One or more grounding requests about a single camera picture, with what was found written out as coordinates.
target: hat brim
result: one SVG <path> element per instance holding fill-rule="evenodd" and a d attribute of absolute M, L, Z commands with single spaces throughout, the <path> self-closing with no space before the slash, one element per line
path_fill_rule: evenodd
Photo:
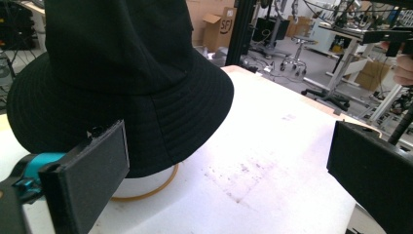
<path fill-rule="evenodd" d="M 87 137 L 87 130 L 124 119 L 128 177 L 152 175 L 194 153 L 231 108 L 230 78 L 195 50 L 193 58 L 193 69 L 174 87 L 153 95 L 122 96 L 62 83 L 45 53 L 19 74 L 9 91 L 10 125 L 31 153 L 66 152 Z"/>

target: stool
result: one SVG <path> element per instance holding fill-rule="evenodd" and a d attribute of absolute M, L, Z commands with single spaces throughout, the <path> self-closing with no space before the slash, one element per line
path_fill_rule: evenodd
<path fill-rule="evenodd" d="M 299 57 L 300 57 L 300 54 L 301 54 L 301 51 L 303 50 L 303 45 L 314 45 L 314 44 L 317 43 L 317 41 L 315 41 L 315 40 L 313 40 L 313 39 L 311 39 L 311 38 L 309 38 L 309 37 L 298 36 L 298 35 L 291 37 L 291 40 L 295 41 L 297 44 L 300 44 L 300 46 L 298 47 L 298 50 L 297 50 L 297 52 L 295 53 L 294 58 L 288 57 L 288 58 L 285 58 L 285 59 L 282 61 L 282 64 L 281 64 L 281 66 L 280 66 L 280 70 L 281 70 L 281 71 L 284 71 L 284 70 L 285 70 L 285 66 L 286 66 L 287 64 L 292 63 L 292 64 L 293 64 L 293 65 L 292 65 L 292 69 L 295 70 L 295 69 L 298 67 L 298 70 L 297 70 L 297 72 L 295 72 L 295 75 L 296 75 L 296 76 L 300 75 L 301 66 L 304 66 L 304 70 L 301 72 L 301 73 L 304 75 L 304 74 L 306 74 L 306 72 L 307 72 L 307 65 L 306 65 L 306 62 L 300 60 L 300 58 L 299 58 Z"/>

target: black pad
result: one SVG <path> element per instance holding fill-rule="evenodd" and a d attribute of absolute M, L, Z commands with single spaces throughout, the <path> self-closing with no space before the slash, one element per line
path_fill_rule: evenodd
<path fill-rule="evenodd" d="M 128 171 L 123 122 L 39 170 L 56 233 L 88 233 Z"/>
<path fill-rule="evenodd" d="M 338 121 L 327 168 L 388 234 L 413 233 L 413 156 Z"/>

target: white table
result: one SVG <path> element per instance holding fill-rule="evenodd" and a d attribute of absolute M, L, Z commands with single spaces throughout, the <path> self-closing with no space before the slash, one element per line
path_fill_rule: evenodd
<path fill-rule="evenodd" d="M 236 66 L 223 69 L 235 97 L 221 127 L 167 188 L 109 202 L 91 233 L 345 233 L 356 201 L 326 163 L 335 121 L 355 120 Z M 4 115 L 0 123 L 3 180 L 27 152 Z M 25 210 L 34 233 L 53 233 L 45 201 Z"/>

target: black bucket hat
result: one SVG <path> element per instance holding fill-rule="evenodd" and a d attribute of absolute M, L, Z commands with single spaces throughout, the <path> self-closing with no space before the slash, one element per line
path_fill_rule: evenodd
<path fill-rule="evenodd" d="M 184 0 L 50 0 L 48 52 L 16 78 L 7 114 L 31 153 L 65 152 L 124 119 L 131 170 L 149 176 L 195 152 L 227 116 L 229 77 L 191 45 Z"/>

